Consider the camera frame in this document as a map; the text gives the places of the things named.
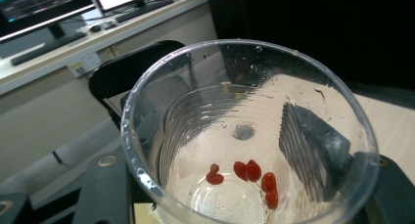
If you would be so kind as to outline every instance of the black chair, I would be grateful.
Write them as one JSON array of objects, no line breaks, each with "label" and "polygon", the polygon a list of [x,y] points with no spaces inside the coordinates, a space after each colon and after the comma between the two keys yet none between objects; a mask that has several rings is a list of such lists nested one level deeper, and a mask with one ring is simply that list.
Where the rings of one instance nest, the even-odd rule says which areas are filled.
[{"label": "black chair", "polygon": [[100,65],[89,80],[89,90],[109,112],[120,128],[122,104],[117,108],[110,98],[125,96],[142,73],[165,55],[184,47],[178,41],[164,40],[124,54]]}]

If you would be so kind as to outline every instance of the computer monitor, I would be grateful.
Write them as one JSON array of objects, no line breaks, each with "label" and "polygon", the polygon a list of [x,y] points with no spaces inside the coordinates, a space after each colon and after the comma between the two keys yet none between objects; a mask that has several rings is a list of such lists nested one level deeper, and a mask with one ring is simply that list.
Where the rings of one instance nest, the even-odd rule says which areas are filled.
[{"label": "computer monitor", "polygon": [[125,13],[124,15],[116,18],[117,22],[124,22],[171,4],[173,3],[173,0],[153,0],[151,2],[146,0],[95,0],[95,3],[103,14],[113,12],[114,10],[122,7],[135,7],[136,10],[132,10],[129,13]]},{"label": "computer monitor", "polygon": [[80,31],[64,33],[58,22],[94,8],[91,0],[0,0],[0,42],[16,39],[44,27],[51,30],[54,40],[47,41],[38,50],[11,60],[12,65],[19,65],[86,36]]}]

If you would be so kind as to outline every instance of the clear plastic cup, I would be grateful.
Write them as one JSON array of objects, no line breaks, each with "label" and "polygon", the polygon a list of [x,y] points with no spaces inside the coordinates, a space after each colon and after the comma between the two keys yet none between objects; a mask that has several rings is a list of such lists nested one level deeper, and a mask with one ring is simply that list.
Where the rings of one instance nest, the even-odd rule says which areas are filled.
[{"label": "clear plastic cup", "polygon": [[[121,137],[166,223],[343,223],[378,174],[373,131],[344,83],[298,51],[259,41],[204,42],[159,60],[126,101]],[[236,175],[235,162],[251,159],[261,177],[275,175],[276,208],[261,177]],[[217,185],[207,179],[214,163]]]}]

